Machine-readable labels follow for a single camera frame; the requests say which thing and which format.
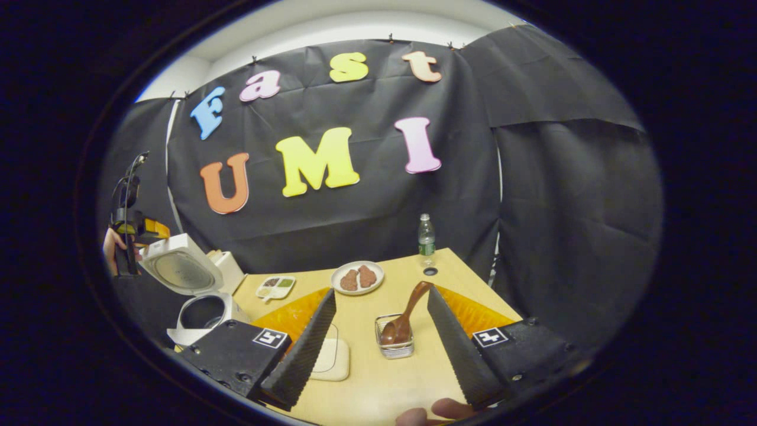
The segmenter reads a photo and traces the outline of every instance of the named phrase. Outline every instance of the brown spoon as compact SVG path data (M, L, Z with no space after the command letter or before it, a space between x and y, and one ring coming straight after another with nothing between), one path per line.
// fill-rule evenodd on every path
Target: brown spoon
M413 292L410 294L410 300L407 301L407 307L405 312L400 315L399 318L387 323L384 326L384 330L381 332L381 344L391 345L395 343L405 343L410 340L410 313L413 308L416 307L418 299L423 296L431 287L433 283L428 281L421 281L418 283Z

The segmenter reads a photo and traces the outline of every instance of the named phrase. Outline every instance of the small glass dish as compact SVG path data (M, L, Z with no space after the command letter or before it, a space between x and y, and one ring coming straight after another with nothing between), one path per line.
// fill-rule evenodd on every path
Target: small glass dish
M413 350L415 349L415 341L413 339L412 328L410 329L409 341L404 342L404 343L393 343L391 345L381 344L381 333L384 330L384 327L386 326L387 323L392 322L393 320L399 318L400 315L402 314L382 315L375 320L376 343L378 344L378 347L381 350L381 353L387 359L397 359L397 358L405 358L407 356L411 356L413 354Z

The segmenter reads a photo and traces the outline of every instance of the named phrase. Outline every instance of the white appliance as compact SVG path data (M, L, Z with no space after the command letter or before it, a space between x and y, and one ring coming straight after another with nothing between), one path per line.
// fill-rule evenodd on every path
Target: white appliance
M230 319L250 322L232 298L245 274L231 252L209 257L188 234L182 233L152 243L139 254L139 264L164 286L194 296L182 306L176 328L166 330L176 345L190 346Z

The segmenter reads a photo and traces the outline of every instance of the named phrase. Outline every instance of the pink letter i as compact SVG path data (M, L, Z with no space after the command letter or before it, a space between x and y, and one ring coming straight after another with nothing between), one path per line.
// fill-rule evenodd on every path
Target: pink letter i
M394 126L405 136L407 156L410 160L405 165L407 173L423 173L434 171L441 167L439 158L431 152L431 143L428 142L426 127L430 121L426 117L403 118L394 123Z

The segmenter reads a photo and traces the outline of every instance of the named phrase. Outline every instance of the white coaster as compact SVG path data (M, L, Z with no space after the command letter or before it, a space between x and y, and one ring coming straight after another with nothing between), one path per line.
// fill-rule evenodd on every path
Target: white coaster
M342 339L324 339L310 378L342 381L350 375L350 347Z

